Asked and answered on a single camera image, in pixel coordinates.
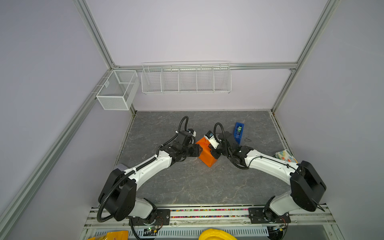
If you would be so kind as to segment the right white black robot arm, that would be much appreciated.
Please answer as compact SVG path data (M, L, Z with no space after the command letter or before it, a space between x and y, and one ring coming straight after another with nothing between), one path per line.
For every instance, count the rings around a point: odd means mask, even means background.
M307 212L322 210L320 202L327 189L326 184L309 162L288 162L265 155L254 148L241 146L234 135L221 130L209 131L205 138L210 142L213 157L225 156L241 170L256 169L278 178L290 186L290 190L271 197L262 214L269 223L274 223L291 211Z

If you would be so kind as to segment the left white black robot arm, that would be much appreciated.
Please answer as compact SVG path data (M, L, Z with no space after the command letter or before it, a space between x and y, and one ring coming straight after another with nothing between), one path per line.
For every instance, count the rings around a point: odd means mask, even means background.
M183 117L175 135L160 145L152 157L132 168L121 165L110 173L98 198L99 223L126 218L139 218L146 224L156 221L156 205L137 198L137 190L160 171L200 156L202 147L196 143L196 132L188 128L188 121L187 116Z

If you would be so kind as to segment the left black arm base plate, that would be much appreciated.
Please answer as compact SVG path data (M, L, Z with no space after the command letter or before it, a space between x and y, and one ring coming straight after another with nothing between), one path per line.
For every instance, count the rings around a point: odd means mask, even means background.
M146 218L130 218L133 226L168 226L171 220L170 209L156 209Z

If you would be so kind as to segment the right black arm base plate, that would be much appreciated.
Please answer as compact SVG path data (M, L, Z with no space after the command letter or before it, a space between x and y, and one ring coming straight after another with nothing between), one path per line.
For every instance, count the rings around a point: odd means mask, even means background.
M289 214L278 216L270 209L264 207L248 208L249 219L252 224L290 224L291 218Z

